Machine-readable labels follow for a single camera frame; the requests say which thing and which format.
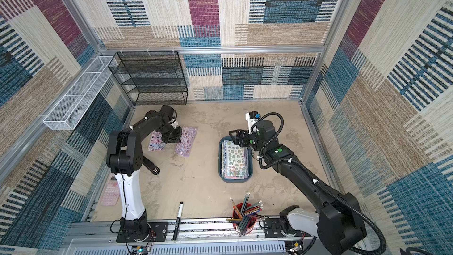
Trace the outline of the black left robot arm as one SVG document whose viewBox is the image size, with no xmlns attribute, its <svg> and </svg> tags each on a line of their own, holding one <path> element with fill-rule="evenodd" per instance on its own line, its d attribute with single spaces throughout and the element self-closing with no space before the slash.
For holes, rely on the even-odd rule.
<svg viewBox="0 0 453 255">
<path fill-rule="evenodd" d="M 152 132 L 160 133 L 165 144 L 180 143 L 182 128 L 173 107 L 163 105 L 159 111 L 151 110 L 134 125 L 109 135 L 106 165 L 118 182 L 122 202 L 118 243 L 143 242 L 151 238 L 139 176 L 143 166 L 154 175 L 160 173 L 160 169 L 143 154 L 142 141 Z"/>
</svg>

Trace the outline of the green dinosaur sticker sheet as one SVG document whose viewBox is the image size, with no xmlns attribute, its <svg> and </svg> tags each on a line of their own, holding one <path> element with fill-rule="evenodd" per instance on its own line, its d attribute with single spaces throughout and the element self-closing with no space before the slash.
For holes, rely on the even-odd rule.
<svg viewBox="0 0 453 255">
<path fill-rule="evenodd" d="M 231 140 L 224 140 L 221 145 L 221 177 L 241 180 L 249 176 L 248 149 L 235 145 Z"/>
</svg>

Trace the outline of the pink cat sticker sheet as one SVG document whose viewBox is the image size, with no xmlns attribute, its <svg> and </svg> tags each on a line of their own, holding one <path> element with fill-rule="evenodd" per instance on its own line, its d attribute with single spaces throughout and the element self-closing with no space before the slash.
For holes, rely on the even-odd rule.
<svg viewBox="0 0 453 255">
<path fill-rule="evenodd" d="M 151 133 L 148 151 L 149 152 L 157 152 L 162 151 L 165 148 L 165 143 L 162 140 L 162 134 L 157 131 L 153 131 Z"/>
</svg>

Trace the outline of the teal plastic storage box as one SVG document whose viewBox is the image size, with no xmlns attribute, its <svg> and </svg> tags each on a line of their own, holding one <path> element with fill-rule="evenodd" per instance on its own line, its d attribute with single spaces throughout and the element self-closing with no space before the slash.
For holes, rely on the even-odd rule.
<svg viewBox="0 0 453 255">
<path fill-rule="evenodd" d="M 252 177 L 252 154 L 248 148 L 235 145 L 230 137 L 219 142 L 219 177 L 226 183 L 244 183 Z"/>
</svg>

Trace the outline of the purple sticker sheet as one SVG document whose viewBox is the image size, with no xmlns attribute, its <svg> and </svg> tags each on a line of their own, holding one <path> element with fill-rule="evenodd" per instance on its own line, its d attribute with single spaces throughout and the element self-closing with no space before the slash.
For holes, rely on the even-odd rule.
<svg viewBox="0 0 453 255">
<path fill-rule="evenodd" d="M 182 157 L 189 157 L 198 129 L 192 126 L 184 126 L 180 143 L 177 144 L 175 152 Z"/>
</svg>

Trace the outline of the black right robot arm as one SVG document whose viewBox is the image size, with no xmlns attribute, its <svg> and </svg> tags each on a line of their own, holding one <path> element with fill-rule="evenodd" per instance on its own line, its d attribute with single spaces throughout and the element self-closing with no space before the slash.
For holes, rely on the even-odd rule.
<svg viewBox="0 0 453 255">
<path fill-rule="evenodd" d="M 319 216 L 318 222 L 314 224 L 315 231 L 310 231 L 309 234 L 316 236 L 329 253 L 340 255 L 367 236 L 363 218 L 329 194 L 360 209 L 354 196 L 343 195 L 316 177 L 291 149 L 275 137 L 276 130 L 272 121 L 257 122 L 255 130 L 249 133 L 248 130 L 237 129 L 229 131 L 229 136 L 235 145 L 257 151 L 264 161 L 263 166 L 269 166 L 280 173 L 306 196 Z"/>
</svg>

